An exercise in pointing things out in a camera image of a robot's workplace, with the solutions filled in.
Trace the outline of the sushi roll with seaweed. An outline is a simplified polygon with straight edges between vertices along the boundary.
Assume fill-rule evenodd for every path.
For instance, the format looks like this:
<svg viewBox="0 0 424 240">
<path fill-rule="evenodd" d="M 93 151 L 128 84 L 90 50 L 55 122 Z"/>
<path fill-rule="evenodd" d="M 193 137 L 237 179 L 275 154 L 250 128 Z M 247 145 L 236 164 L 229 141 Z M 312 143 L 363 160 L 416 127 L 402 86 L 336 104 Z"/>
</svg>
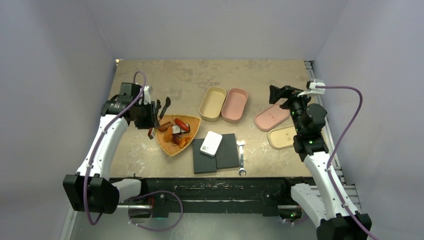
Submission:
<svg viewBox="0 0 424 240">
<path fill-rule="evenodd" d="M 172 134 L 173 135 L 179 135 L 182 133 L 182 129 L 178 125 L 172 126 Z"/>
</svg>

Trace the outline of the dark red octopus tentacle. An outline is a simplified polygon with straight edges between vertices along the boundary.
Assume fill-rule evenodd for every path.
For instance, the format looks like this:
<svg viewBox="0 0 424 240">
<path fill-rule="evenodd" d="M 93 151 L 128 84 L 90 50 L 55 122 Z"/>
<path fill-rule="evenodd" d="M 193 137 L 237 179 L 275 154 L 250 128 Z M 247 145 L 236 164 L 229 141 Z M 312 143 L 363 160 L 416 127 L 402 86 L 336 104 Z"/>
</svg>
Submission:
<svg viewBox="0 0 424 240">
<path fill-rule="evenodd" d="M 172 142 L 176 145 L 180 145 L 180 141 L 181 141 L 181 134 L 173 134 L 172 135 Z"/>
</svg>

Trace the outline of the orange fried chicken piece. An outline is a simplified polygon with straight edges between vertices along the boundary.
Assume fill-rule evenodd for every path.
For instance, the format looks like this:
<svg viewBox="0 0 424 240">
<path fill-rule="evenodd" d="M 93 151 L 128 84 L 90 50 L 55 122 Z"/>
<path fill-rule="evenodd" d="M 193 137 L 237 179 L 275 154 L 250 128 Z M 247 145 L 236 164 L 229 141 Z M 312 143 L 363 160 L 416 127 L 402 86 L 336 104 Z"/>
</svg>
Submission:
<svg viewBox="0 0 424 240">
<path fill-rule="evenodd" d="M 163 137 L 164 141 L 167 143 L 171 143 L 173 141 L 173 127 L 169 126 Z"/>
</svg>

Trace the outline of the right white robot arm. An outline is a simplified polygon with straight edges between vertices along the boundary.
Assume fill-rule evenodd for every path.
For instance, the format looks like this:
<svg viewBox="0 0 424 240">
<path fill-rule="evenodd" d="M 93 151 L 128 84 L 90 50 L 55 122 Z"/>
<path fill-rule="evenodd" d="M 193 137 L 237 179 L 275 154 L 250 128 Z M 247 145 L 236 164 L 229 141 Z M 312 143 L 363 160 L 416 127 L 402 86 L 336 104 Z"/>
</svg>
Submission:
<svg viewBox="0 0 424 240">
<path fill-rule="evenodd" d="M 307 90 L 286 85 L 269 87 L 269 103 L 280 99 L 285 102 L 281 109 L 289 110 L 296 135 L 293 147 L 300 160 L 312 175 L 320 193 L 317 196 L 306 183 L 289 184 L 281 189 L 280 196 L 288 204 L 298 203 L 316 227 L 319 240 L 367 240 L 376 239 L 370 232 L 371 218 L 360 213 L 346 193 L 332 161 L 340 145 L 336 143 L 332 152 L 322 135 L 326 125 L 327 110 L 311 97 L 324 94 L 328 89 L 324 83 L 308 82 Z"/>
</svg>

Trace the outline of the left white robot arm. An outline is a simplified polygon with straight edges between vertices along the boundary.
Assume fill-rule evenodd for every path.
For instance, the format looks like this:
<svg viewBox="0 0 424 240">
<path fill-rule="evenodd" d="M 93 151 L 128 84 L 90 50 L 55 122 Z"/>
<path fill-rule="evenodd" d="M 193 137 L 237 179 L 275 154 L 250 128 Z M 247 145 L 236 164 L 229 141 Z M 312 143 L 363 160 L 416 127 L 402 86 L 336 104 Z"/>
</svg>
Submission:
<svg viewBox="0 0 424 240">
<path fill-rule="evenodd" d="M 101 108 L 99 127 L 89 152 L 74 174 L 67 174 L 63 187 L 75 211 L 112 214 L 119 203 L 131 199 L 138 205 L 146 203 L 149 191 L 135 178 L 111 183 L 110 168 L 123 134 L 131 123 L 137 129 L 159 127 L 171 99 L 146 101 L 148 90 L 136 83 L 124 82 L 118 94 Z"/>
</svg>

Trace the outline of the red brown sausage piece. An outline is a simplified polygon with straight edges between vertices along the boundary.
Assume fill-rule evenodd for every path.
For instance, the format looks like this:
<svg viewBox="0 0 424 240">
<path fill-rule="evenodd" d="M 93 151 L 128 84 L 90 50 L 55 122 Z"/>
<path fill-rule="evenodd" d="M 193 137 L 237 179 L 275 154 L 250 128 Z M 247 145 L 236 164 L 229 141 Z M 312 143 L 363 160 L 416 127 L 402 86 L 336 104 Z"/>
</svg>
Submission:
<svg viewBox="0 0 424 240">
<path fill-rule="evenodd" d="M 172 126 L 173 126 L 173 123 L 172 123 L 171 121 L 168 121 L 168 122 L 166 122 L 166 123 L 164 123 L 164 124 L 160 125 L 160 126 L 157 128 L 157 130 L 158 130 L 159 132 L 165 132 L 165 131 L 167 131 L 167 130 L 168 130 L 168 128 L 169 128 L 169 127 L 172 127 Z"/>
</svg>

